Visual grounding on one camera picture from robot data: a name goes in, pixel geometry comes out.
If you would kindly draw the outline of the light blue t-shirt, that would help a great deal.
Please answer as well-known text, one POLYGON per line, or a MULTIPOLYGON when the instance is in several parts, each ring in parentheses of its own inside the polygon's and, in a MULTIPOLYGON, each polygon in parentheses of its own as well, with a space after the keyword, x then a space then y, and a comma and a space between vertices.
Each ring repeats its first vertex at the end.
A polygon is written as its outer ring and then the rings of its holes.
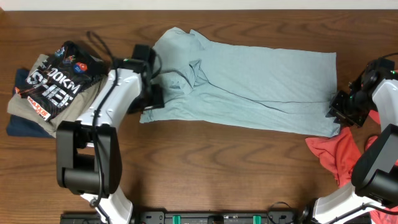
POLYGON ((327 116, 337 88, 334 53, 222 44, 178 27, 154 50, 165 105, 145 111, 142 123, 207 121, 328 138, 340 131, 327 116))

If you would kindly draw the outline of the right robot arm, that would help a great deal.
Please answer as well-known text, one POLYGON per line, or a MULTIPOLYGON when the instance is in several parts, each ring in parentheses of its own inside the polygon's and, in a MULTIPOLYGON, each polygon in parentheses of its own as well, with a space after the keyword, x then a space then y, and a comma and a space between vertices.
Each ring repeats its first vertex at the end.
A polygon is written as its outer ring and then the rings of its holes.
POLYGON ((397 215, 397 71, 371 70, 331 113, 352 120, 371 109, 379 113, 380 136, 355 163, 350 183, 316 199, 302 223, 346 223, 373 210, 397 215))

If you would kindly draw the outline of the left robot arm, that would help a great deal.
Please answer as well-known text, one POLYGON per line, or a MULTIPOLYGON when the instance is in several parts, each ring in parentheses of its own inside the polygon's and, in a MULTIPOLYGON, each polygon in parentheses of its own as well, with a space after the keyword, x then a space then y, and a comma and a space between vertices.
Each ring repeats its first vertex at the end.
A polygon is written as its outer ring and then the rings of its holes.
POLYGON ((61 223, 132 223, 133 204, 120 187, 123 171, 118 129, 128 113, 164 106, 151 83, 153 60, 117 59, 104 88, 75 121, 57 129, 57 182, 95 208, 65 213, 61 223))

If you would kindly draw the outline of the red t-shirt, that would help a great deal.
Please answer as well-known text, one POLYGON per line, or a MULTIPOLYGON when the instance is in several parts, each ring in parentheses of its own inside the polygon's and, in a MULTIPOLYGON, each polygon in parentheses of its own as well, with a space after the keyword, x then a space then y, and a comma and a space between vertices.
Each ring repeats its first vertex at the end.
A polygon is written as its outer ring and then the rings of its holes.
POLYGON ((375 223, 397 223, 397 115, 379 116, 382 133, 363 154, 349 128, 329 139, 306 138, 339 189, 316 200, 304 223, 344 223, 364 213, 375 223))

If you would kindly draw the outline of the black printed folded shirt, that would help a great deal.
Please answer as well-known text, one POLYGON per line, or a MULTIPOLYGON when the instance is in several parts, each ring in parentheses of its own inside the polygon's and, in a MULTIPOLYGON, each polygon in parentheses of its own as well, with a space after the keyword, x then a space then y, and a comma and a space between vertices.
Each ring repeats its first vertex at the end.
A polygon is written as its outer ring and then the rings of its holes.
POLYGON ((68 108, 77 94, 101 81, 105 63, 83 47, 66 41, 53 55, 40 63, 23 85, 16 88, 45 121, 68 108))

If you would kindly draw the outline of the khaki folded garment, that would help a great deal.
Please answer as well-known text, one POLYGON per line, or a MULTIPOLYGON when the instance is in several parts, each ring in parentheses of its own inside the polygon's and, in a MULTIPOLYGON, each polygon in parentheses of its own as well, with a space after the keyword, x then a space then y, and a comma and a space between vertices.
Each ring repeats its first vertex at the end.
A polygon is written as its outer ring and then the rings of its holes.
POLYGON ((91 105, 102 84, 84 90, 57 68, 41 70, 47 58, 39 55, 19 92, 9 101, 7 112, 37 123, 54 137, 62 121, 75 121, 91 105))

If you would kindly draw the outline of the navy blue folded garment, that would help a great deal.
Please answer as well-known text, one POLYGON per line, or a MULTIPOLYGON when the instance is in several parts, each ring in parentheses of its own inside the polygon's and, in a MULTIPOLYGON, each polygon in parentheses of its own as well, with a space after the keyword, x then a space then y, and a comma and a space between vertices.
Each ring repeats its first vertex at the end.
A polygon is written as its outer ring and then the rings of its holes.
MULTIPOLYGON (((17 69, 14 79, 14 87, 12 89, 13 95, 16 94, 15 88, 23 84, 25 79, 28 77, 28 74, 29 71, 24 68, 17 69)), ((52 138, 52 136, 37 123, 16 115, 11 115, 9 123, 6 127, 6 132, 8 136, 52 138)))

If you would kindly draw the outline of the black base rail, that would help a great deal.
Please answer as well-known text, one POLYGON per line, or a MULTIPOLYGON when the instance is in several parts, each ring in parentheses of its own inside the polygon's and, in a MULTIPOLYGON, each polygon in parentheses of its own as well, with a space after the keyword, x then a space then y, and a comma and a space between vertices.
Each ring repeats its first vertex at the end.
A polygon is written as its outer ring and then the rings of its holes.
MULTIPOLYGON (((60 216, 60 224, 97 224, 105 223, 99 214, 94 213, 64 213, 60 216)), ((293 208, 272 208, 265 213, 170 213, 146 211, 133 213, 132 224, 273 224, 273 223, 302 223, 293 208)), ((369 213, 346 221, 350 224, 370 224, 369 213)))

